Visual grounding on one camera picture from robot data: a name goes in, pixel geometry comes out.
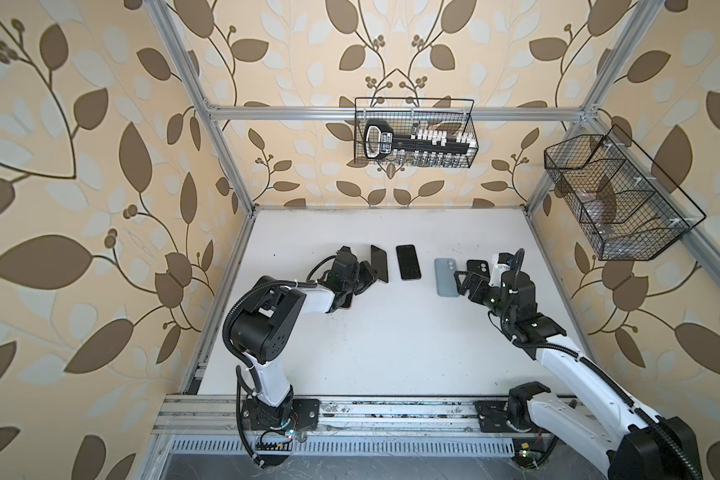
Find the black phone case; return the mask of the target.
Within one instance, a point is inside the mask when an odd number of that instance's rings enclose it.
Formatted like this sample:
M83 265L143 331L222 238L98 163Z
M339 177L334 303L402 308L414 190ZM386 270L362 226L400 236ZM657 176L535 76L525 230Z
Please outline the black phone case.
M486 260L470 259L466 262L466 268L470 273L490 278L490 265Z

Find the light blue phone case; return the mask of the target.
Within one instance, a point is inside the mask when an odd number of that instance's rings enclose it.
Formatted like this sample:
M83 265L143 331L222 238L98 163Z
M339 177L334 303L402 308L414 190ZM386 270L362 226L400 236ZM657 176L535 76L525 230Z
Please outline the light blue phone case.
M437 295L444 298L459 296L455 274L456 261L452 258L436 258L434 260Z

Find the purple phone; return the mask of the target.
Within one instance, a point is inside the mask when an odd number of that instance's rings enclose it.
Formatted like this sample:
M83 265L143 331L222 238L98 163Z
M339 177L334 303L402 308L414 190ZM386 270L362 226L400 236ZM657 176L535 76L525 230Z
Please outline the purple phone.
M403 281L420 280L421 268L414 245L405 244L396 247L400 277Z

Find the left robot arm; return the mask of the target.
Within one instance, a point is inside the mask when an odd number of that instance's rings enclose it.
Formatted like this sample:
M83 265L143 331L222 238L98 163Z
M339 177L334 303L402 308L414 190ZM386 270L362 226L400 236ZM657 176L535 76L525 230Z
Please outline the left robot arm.
M231 307L221 326L223 346L237 361L237 396L277 425L294 414L294 389L281 355L297 321L348 309L378 280L348 246L324 258L304 280L264 275Z

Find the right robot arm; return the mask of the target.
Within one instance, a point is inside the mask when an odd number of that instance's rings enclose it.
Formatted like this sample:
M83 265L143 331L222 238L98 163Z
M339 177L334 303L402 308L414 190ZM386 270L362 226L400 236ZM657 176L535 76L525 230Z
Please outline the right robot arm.
M532 381L512 388L502 416L519 433L551 433L609 479L700 479L692 428L667 418L620 386L539 312L535 285L523 272L525 252L499 253L453 271L457 292L487 308L491 324L510 344L562 381L587 408L576 410L549 387Z

